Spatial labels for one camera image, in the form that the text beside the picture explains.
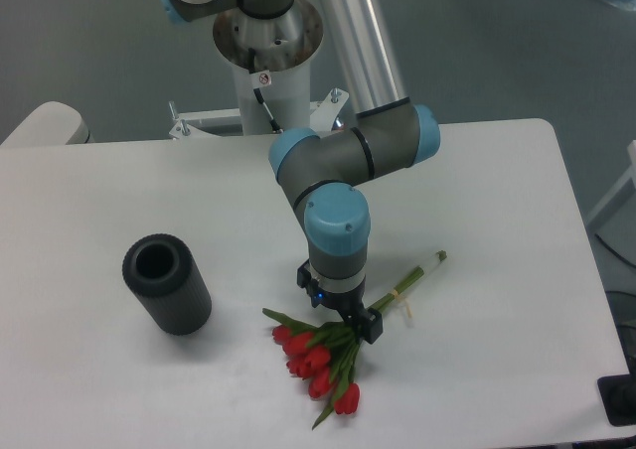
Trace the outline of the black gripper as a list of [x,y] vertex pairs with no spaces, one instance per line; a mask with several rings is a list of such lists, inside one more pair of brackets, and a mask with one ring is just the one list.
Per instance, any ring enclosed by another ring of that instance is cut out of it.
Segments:
[[297,269],[297,285],[306,291],[314,308],[324,306],[337,311],[353,330],[357,343],[373,344],[383,333],[383,315],[377,309],[365,308],[365,280],[364,269],[336,279],[319,273],[309,260]]

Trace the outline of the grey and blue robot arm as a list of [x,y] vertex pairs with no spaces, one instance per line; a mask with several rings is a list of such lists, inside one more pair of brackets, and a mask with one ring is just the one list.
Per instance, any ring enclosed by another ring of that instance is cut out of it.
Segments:
[[[242,131],[274,135],[269,163],[307,239],[298,284],[313,305],[337,311],[373,342],[383,323],[362,301],[371,219],[359,187],[432,157],[440,130],[403,87],[376,0],[320,1],[161,0],[175,21],[214,18]],[[309,66],[325,34],[337,46],[357,123],[319,134]]]

